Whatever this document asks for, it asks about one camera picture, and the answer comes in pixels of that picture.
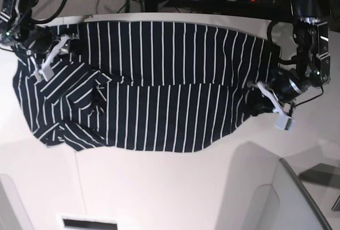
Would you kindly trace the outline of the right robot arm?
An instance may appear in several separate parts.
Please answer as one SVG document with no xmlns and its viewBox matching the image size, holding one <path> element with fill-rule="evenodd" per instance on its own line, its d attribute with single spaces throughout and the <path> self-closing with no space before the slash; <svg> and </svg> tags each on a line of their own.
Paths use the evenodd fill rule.
<svg viewBox="0 0 340 230">
<path fill-rule="evenodd" d="M 37 81 L 49 81 L 54 76 L 51 66 L 58 55 L 79 54 L 80 37 L 67 31 L 55 35 L 48 23 L 59 16 L 67 0 L 62 0 L 56 12 L 47 19 L 32 18 L 32 9 L 39 0 L 3 0 L 1 6 L 1 49 L 8 51 L 12 46 L 21 46 L 30 52 Z"/>
</svg>

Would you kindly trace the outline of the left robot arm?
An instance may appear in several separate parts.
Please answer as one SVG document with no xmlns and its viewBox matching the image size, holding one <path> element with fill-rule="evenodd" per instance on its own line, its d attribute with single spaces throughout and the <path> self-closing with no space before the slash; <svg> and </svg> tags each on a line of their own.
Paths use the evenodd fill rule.
<svg viewBox="0 0 340 230">
<path fill-rule="evenodd" d="M 249 81 L 247 86 L 260 91 L 250 114 L 276 113 L 275 127 L 290 131 L 292 114 L 299 106 L 296 98 L 310 87 L 323 89 L 330 82 L 328 24 L 331 14 L 329 0 L 289 0 L 290 22 L 296 55 L 290 60 L 279 59 L 279 67 L 271 70 L 266 81 Z"/>
</svg>

